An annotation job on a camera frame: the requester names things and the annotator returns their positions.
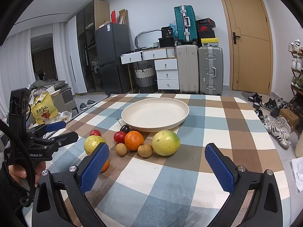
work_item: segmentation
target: black refrigerator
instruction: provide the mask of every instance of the black refrigerator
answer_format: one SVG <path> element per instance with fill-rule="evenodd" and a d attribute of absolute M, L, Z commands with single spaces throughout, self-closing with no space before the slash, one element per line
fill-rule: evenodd
<path fill-rule="evenodd" d="M 122 94 L 131 90 L 127 64 L 120 56 L 130 51 L 128 27 L 109 23 L 95 32 L 95 41 L 105 94 Z"/>

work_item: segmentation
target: tangerine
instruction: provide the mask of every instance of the tangerine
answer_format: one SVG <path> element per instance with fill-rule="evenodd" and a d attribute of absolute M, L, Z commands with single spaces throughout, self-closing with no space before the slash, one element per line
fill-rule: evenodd
<path fill-rule="evenodd" d="M 102 173 L 105 172 L 105 171 L 107 170 L 108 167 L 109 167 L 109 160 L 107 159 L 107 161 L 105 162 L 105 164 L 104 164 L 104 166 L 103 166 L 101 172 L 102 172 Z"/>
<path fill-rule="evenodd" d="M 137 151 L 138 147 L 144 143 L 144 138 L 140 132 L 130 131 L 126 134 L 124 142 L 130 151 Z"/>

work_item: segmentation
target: human hand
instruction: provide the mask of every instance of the human hand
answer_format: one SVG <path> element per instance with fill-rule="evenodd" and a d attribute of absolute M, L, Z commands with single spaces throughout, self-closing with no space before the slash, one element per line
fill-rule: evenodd
<path fill-rule="evenodd" d="M 35 168 L 36 175 L 35 175 L 35 187 L 37 187 L 40 175 L 43 170 L 46 168 L 46 163 L 45 161 L 41 161 Z M 23 166 L 19 164 L 14 164 L 9 166 L 9 173 L 12 176 L 12 178 L 20 185 L 23 187 L 23 183 L 21 181 L 22 178 L 26 178 L 26 170 L 23 168 Z"/>

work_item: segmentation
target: silver suitcase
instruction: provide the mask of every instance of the silver suitcase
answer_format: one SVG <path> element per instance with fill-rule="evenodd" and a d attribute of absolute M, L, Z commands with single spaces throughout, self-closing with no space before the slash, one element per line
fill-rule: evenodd
<path fill-rule="evenodd" d="M 223 91 L 223 50 L 219 47 L 199 48 L 200 93 L 221 95 Z"/>
<path fill-rule="evenodd" d="M 180 92 L 199 93 L 198 46 L 176 47 Z"/>

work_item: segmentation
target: door frame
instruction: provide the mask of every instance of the door frame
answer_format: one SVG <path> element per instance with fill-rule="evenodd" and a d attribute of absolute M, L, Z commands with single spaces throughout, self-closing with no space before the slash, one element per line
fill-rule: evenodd
<path fill-rule="evenodd" d="M 233 51 L 233 38 L 232 38 L 232 31 L 231 31 L 231 25 L 230 25 L 230 20 L 229 20 L 229 15 L 228 15 L 228 10 L 227 10 L 227 6 L 225 3 L 225 0 L 221 0 L 222 1 L 222 5 L 224 8 L 224 13 L 225 13 L 225 19 L 226 19 L 226 24 L 227 24 L 227 31 L 228 31 L 228 41 L 229 41 L 229 55 L 230 55 L 230 76 L 229 76 L 229 85 L 230 85 L 230 89 L 233 89 L 233 79 L 234 79 L 234 51 Z M 269 16 L 267 14 L 266 11 L 266 7 L 264 4 L 264 1 L 261 0 L 265 15 L 267 17 L 267 25 L 268 25 L 268 29 L 269 29 L 269 38 L 270 38 L 270 48 L 271 48 L 271 61 L 270 61 L 270 77 L 269 77 L 269 89 L 268 89 L 268 94 L 270 94 L 271 90 L 272 90 L 272 73 L 273 73 L 273 65 L 274 65 L 274 50 L 273 50 L 273 43 L 272 43 L 272 30 L 270 27 L 270 23 L 269 23 Z"/>

